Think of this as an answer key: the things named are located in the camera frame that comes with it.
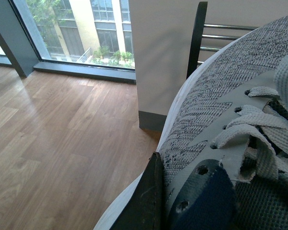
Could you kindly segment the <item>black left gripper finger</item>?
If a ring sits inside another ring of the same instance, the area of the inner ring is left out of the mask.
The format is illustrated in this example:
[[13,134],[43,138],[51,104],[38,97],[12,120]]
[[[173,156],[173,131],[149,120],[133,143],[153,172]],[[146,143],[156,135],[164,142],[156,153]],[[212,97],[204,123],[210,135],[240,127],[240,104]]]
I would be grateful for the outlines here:
[[130,200],[111,230],[160,230],[163,211],[163,165],[153,152]]

